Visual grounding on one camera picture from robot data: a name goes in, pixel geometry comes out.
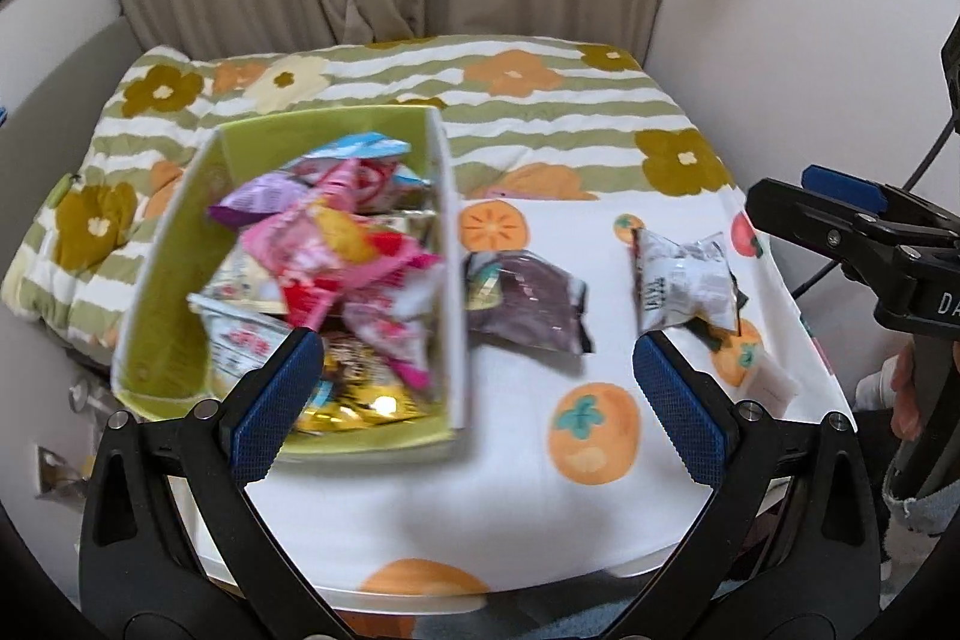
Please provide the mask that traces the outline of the grey sleeve forearm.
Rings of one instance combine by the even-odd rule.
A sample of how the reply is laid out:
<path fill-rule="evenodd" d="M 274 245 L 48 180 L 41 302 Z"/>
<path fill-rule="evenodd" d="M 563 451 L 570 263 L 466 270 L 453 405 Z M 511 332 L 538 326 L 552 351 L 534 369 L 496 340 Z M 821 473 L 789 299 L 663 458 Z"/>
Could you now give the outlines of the grey sleeve forearm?
<path fill-rule="evenodd" d="M 922 438 L 903 442 L 885 473 L 882 498 L 896 525 L 926 536 L 942 536 L 958 510 L 958 431 L 930 470 L 916 466 Z"/>

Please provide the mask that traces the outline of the person's right hand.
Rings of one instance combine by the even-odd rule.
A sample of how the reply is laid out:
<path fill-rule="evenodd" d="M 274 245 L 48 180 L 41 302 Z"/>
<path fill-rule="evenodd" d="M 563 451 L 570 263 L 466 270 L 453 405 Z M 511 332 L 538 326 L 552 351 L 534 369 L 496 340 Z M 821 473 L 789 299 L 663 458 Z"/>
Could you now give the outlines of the person's right hand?
<path fill-rule="evenodd" d="M 914 442 L 923 432 L 914 383 L 914 344 L 908 342 L 896 356 L 890 388 L 893 398 L 892 431 L 903 442 Z"/>

